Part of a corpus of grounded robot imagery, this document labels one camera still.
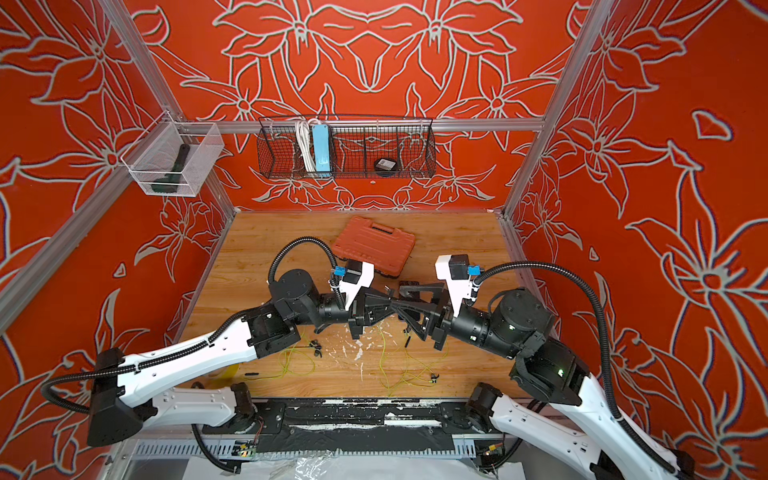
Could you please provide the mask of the yellow earphones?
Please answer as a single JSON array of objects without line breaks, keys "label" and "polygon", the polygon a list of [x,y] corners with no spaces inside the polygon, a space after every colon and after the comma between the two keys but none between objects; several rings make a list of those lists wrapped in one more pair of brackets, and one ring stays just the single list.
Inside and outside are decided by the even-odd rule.
[{"label": "yellow earphones", "polygon": [[373,330],[371,375],[378,397],[450,397],[452,359],[456,349],[447,344],[435,350],[405,328],[385,322]]},{"label": "yellow earphones", "polygon": [[308,377],[317,371],[318,360],[323,357],[322,344],[315,329],[300,331],[300,339],[288,349],[277,354],[273,370],[263,373],[244,369],[242,377],[248,381],[277,381],[286,377]]}]

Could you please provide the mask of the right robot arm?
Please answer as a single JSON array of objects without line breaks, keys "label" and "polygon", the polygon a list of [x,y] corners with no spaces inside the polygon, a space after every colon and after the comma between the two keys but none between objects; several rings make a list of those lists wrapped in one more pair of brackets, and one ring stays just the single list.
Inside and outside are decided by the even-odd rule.
[{"label": "right robot arm", "polygon": [[617,405],[606,377],[597,378],[568,346],[551,337],[554,315],[524,288],[504,290],[488,309],[455,302],[438,287],[404,286],[390,309],[441,348],[449,338],[512,360],[511,379],[533,400],[524,407],[479,383],[466,416],[480,430],[510,434],[551,455],[585,479],[691,479],[695,462],[653,440]]}]

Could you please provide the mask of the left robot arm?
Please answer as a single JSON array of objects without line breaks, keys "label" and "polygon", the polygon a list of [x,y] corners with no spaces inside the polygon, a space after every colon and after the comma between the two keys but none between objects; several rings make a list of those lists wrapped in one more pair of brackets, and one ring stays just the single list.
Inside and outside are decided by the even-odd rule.
[{"label": "left robot arm", "polygon": [[87,443],[108,446],[127,439],[162,417],[163,392],[213,370],[250,362],[300,340],[301,325],[346,323],[353,334],[394,314],[398,299],[346,282],[318,292],[311,275],[293,269],[269,285],[271,298],[233,314],[217,330],[175,346],[125,355],[118,348],[99,354],[91,389]]}]

